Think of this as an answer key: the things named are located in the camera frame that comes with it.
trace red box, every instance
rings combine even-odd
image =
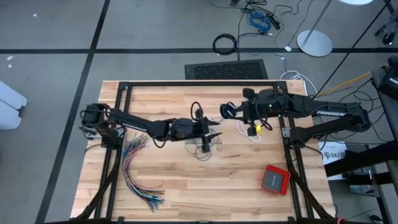
[[[261,187],[279,195],[286,195],[290,173],[273,165],[267,165]]]

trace small block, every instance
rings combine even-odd
[[[289,47],[288,45],[286,45],[286,46],[284,47],[284,49],[285,49],[286,51],[288,51],[288,52],[291,52],[291,51],[292,51],[292,48]]]

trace round white base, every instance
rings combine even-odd
[[[373,0],[339,0],[340,2],[343,2],[345,4],[351,4],[354,6],[363,6],[365,4],[369,4],[370,2],[373,2]]]
[[[314,57],[323,57],[330,54],[333,44],[330,38],[322,32],[314,30],[307,43],[303,44],[309,32],[309,30],[305,30],[297,36],[298,47],[306,54]]]

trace wire bundle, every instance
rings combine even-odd
[[[284,79],[284,76],[288,73],[295,73],[295,75],[290,77],[291,80],[304,80],[304,81],[306,80],[306,81],[308,81],[311,84],[313,90],[315,91],[315,94],[318,94],[317,88],[315,88],[315,85],[311,82],[311,80],[309,78],[307,78],[305,75],[299,73],[298,71],[295,71],[295,70],[286,71],[280,76],[280,79]]]
[[[259,32],[271,30],[271,20],[260,11],[248,13],[248,24],[257,28]]]
[[[210,134],[216,134],[216,131],[213,129],[213,128],[210,128]],[[209,144],[209,146],[211,147],[211,146],[214,146],[215,144],[217,144],[218,143],[218,136],[216,136],[215,138],[213,138],[212,140],[211,140],[211,143]],[[199,161],[202,161],[202,162],[204,162],[204,161],[207,161],[207,160],[209,160],[210,159],[210,157],[211,157],[211,151],[209,152],[209,153],[206,153],[204,156],[199,156],[198,155],[198,153],[200,153],[201,152],[201,139],[189,139],[189,140],[187,140],[187,142],[185,143],[185,150],[189,153],[189,154],[191,154],[191,156],[193,156],[193,157],[195,157],[196,159],[198,159]],[[189,150],[188,150],[188,145],[195,145],[195,150],[194,150],[194,152],[190,152]]]
[[[137,152],[148,146],[148,140],[149,138],[147,136],[140,135],[136,137],[135,135],[134,138],[128,142],[122,150],[122,165],[123,175],[130,191],[143,199],[154,212],[157,210],[159,204],[163,203],[164,201],[164,199],[160,197],[160,195],[164,194],[164,190],[160,190],[159,187],[147,188],[135,183],[131,178],[129,171],[132,158],[137,154]]]

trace cable bundle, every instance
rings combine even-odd
[[[213,128],[210,128],[210,134],[216,134],[216,131],[215,131]],[[215,137],[215,138],[213,138],[213,139],[211,140],[211,143],[209,144],[209,146],[210,146],[210,147],[211,147],[211,146],[214,146],[215,144],[218,143],[218,140],[219,140],[218,136]],[[191,156],[195,157],[195,158],[198,159],[199,161],[203,161],[203,162],[204,162],[204,161],[207,161],[207,160],[210,159],[210,157],[211,157],[211,151],[210,151],[209,153],[206,153],[204,156],[199,156],[198,154],[200,153],[200,149],[201,149],[201,144],[200,144],[200,143],[201,143],[201,139],[189,139],[189,140],[187,140],[187,142],[185,143],[185,150],[186,150],[189,154],[191,154]],[[194,145],[196,146],[194,152],[190,152],[190,151],[188,150],[187,145],[189,145],[189,144],[194,144]]]
[[[248,24],[257,28],[259,32],[271,30],[271,19],[259,11],[248,13]]]
[[[130,142],[128,142],[122,150],[122,164],[123,175],[130,191],[143,199],[148,204],[150,209],[154,212],[155,210],[157,210],[159,204],[163,203],[164,201],[164,199],[160,197],[160,195],[164,194],[164,190],[160,190],[159,187],[147,188],[135,183],[131,178],[129,171],[132,158],[137,154],[137,152],[148,146],[148,140],[149,138],[147,136],[141,135],[136,137],[135,135],[134,138]]]

